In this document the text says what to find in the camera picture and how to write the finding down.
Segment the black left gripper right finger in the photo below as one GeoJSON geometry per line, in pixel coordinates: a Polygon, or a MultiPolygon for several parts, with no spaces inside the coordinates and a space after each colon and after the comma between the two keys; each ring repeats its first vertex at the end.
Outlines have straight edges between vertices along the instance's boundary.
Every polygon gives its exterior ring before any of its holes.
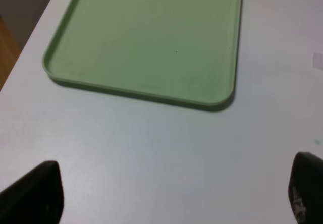
{"type": "Polygon", "coordinates": [[[322,223],[322,159],[310,152],[296,154],[288,196],[297,223],[322,223]]]}

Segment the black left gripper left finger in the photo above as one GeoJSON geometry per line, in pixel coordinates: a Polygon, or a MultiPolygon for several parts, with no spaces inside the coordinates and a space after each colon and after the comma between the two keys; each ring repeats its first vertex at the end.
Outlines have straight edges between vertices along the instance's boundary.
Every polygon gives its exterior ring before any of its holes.
{"type": "Polygon", "coordinates": [[[59,223],[64,191],[57,161],[44,161],[1,191],[1,223],[59,223]]]}

